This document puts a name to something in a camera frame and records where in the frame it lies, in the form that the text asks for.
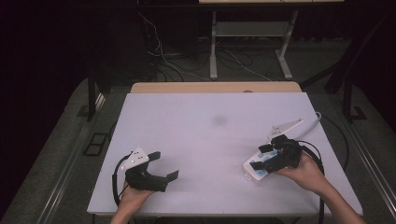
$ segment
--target metal frame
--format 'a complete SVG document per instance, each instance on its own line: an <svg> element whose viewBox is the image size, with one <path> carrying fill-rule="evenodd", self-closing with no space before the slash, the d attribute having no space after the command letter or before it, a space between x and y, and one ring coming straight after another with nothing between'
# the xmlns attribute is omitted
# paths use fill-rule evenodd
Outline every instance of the metal frame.
<svg viewBox="0 0 396 224"><path fill-rule="evenodd" d="M96 99L95 111L100 112L102 110L105 100L106 98L102 94L99 94L98 98ZM92 133L92 128L95 125L98 116L99 116L98 114L93 114L91 122L87 122L82 127L81 132L79 133L78 136L78 140L72 152L70 153L70 157L68 158L64 166L64 169L62 170L58 180L56 181L54 187L50 192L47 203L36 222L37 224L51 223L52 218L55 215L55 212L59 206L59 203L61 202L61 199L64 196L64 191L66 190L67 184L72 178L72 174L75 170L75 163L78 159L78 156L84 150L86 139Z"/></svg>
<svg viewBox="0 0 396 224"><path fill-rule="evenodd" d="M294 29L294 24L297 20L298 10L294 10L291 14L290 20L287 24L286 32L279 32L276 30L276 27L281 26L283 29L283 22L279 21L270 21L270 22L247 22L246 26L240 25L241 22L217 22L216 20L216 11L212 13L212 36L211 36L211 50L210 50L210 79L217 80L218 79L218 68L216 62L216 36L283 36L283 43L280 49L276 50L276 57L279 61L279 65L282 69L283 75L285 79L292 79L291 72L289 70L289 66L285 59L286 49L290 42L291 34ZM233 29L228 30L230 24L233 24Z"/></svg>

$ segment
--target white tabletop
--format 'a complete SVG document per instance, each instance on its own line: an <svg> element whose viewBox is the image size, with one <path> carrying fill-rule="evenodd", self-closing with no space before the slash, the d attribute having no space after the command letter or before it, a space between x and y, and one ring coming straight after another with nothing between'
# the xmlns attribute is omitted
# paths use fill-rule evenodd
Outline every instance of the white tabletop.
<svg viewBox="0 0 396 224"><path fill-rule="evenodd" d="M317 118L303 92L296 93L130 93L120 113L88 212L113 214L117 206L111 175L137 146L161 151L149 164L152 175L179 170L166 192L151 195L142 216L310 216L319 197L280 175L260 183L244 177L242 164L268 142L273 125L304 122L287 133L296 137ZM319 124L305 138L321 153L327 178L362 214L361 205ZM119 192L124 175L119 171Z"/></svg>

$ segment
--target white controller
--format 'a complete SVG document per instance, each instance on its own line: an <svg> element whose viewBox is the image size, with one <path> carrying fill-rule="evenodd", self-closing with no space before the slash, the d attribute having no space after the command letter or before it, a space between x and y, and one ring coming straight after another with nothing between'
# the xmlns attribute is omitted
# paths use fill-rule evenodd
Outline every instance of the white controller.
<svg viewBox="0 0 396 224"><path fill-rule="evenodd" d="M142 163L149 161L149 156L146 152L141 148L137 147L131 155L128 157L126 161L121 166L122 171L127 171L133 167L136 167Z"/></svg>
<svg viewBox="0 0 396 224"><path fill-rule="evenodd" d="M269 144L271 143L271 139L286 133L287 131L291 130L302 122L302 119L298 119L293 122L274 126L270 134L268 135ZM268 161L276 155L276 150L265 153L262 153L260 151L256 152L252 157L245 161L242 166L242 170L245 172L245 178L247 180L252 180L253 182L259 182L260 180L262 180L265 176L268 175L268 172L266 172L265 170L256 171L253 169L253 167L251 167L250 163L255 161Z"/></svg>

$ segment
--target dark background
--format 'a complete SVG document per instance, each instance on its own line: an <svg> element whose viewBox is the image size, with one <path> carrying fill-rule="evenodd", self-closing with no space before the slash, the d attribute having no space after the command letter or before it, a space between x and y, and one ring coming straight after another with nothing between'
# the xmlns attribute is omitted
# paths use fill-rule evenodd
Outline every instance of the dark background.
<svg viewBox="0 0 396 224"><path fill-rule="evenodd" d="M385 1L346 3L352 7L318 7L317 10L308 7L301 11L293 37L317 41L341 37L356 40L359 46L390 8L390 5L384 7ZM277 17L290 11L279 13ZM157 22L159 36L165 44L189 54L194 53L195 37L210 34L210 29L206 29L210 27L208 11L156 11L151 18ZM396 130L394 21L393 10L366 45L353 67L353 74L359 74L356 84ZM62 115L70 95L90 71L101 91L109 91L112 85L150 81L153 68L146 53L149 36L141 35L145 25L133 10L81 9L74 8L68 1L6 0L0 2L0 30L1 217ZM357 48L350 51L353 55Z"/></svg>

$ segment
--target human hand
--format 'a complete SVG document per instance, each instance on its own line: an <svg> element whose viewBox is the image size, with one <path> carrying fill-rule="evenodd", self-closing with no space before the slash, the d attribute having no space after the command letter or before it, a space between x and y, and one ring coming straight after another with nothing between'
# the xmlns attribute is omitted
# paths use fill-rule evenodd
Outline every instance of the human hand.
<svg viewBox="0 0 396 224"><path fill-rule="evenodd" d="M111 219L111 224L128 223L132 215L136 213L146 199L154 193L154 191L150 190L132 189L127 186L126 182L124 183L124 187L126 189L122 193L119 208Z"/></svg>
<svg viewBox="0 0 396 224"><path fill-rule="evenodd" d="M297 168L287 167L276 172L294 180L300 187L320 194L331 186L323 173L319 170L315 161L306 155L301 154L300 163Z"/></svg>

